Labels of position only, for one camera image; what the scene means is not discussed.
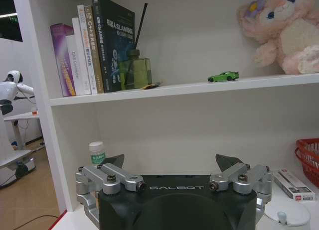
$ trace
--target green label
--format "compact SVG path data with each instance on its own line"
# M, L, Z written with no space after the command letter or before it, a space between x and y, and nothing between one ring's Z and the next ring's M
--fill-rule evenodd
M105 159L105 153L98 155L91 155L92 164L100 164Z

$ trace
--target wooden floor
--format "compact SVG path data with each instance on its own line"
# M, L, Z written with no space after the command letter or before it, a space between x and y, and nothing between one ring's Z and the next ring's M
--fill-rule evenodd
M27 149L35 149L39 142L29 145ZM0 190L1 230L13 230L40 215L60 215L45 148L33 153L33 157L36 170ZM19 230L47 230L55 220L40 218Z

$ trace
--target white pill bottle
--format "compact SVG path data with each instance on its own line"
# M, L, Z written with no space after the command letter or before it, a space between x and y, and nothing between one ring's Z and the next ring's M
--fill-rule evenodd
M89 144L91 163L96 166L100 164L106 157L104 144L101 141L92 142Z

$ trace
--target book spine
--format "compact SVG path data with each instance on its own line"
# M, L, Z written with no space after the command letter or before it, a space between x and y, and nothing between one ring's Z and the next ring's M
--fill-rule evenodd
M75 17L72 19L72 25L74 29L74 37L76 50L78 54L79 61L79 72L81 73L83 91L85 95L91 94L90 80L88 74L88 68L86 66L85 54L84 54L84 46L82 41L81 27L79 18Z
M94 67L92 63L92 54L91 54L91 48L90 48L90 42L89 42L88 28L86 25L84 5L78 5L78 13L79 13L79 20L80 20L80 27L81 27L85 57L86 57L85 60L86 60L86 65L88 68L88 74L90 79L91 92L92 94L97 94L98 92L96 88Z
M63 24L50 26L53 48L64 97L75 96L74 82L71 71L69 52Z
M81 74L79 72L79 58L76 52L75 38L74 35L66 36L66 43L68 45L68 52L71 64L72 77L74 82L75 93L77 96L84 94Z
M84 6L84 10L85 10L86 24L88 27L88 35L89 35L89 41L90 41L90 47L91 47L92 63L93 63L94 74L95 74L96 88L98 93L104 93L100 58L99 58L99 52L98 52L97 43L96 43L96 34L95 34L92 7Z
M104 92L111 92L111 82L109 80L109 70L108 70L108 61L107 61L107 47L105 44L105 31L103 25L103 18L101 15L101 6L99 0L92 0L93 5L93 16L95 21L95 32L98 43L102 79Z

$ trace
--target red basket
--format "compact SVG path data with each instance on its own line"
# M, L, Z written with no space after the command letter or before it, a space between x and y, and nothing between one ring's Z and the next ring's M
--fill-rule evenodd
M306 177L319 188L319 139L297 140L296 157L302 162Z

